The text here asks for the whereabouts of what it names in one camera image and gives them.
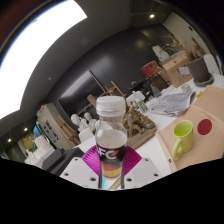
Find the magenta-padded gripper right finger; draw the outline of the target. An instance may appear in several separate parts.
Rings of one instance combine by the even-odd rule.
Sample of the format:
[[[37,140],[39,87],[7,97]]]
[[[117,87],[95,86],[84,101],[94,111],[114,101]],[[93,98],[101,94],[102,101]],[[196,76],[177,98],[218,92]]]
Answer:
[[[161,173],[150,158],[142,158],[134,149],[126,147],[122,167],[122,189],[143,187],[161,177]]]

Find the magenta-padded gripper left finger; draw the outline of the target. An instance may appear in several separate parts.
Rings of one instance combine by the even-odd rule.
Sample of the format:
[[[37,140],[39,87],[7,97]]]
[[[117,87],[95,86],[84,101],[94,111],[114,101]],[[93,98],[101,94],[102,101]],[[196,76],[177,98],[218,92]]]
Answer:
[[[97,189],[99,185],[99,174],[82,157],[73,157],[60,177],[84,188]]]

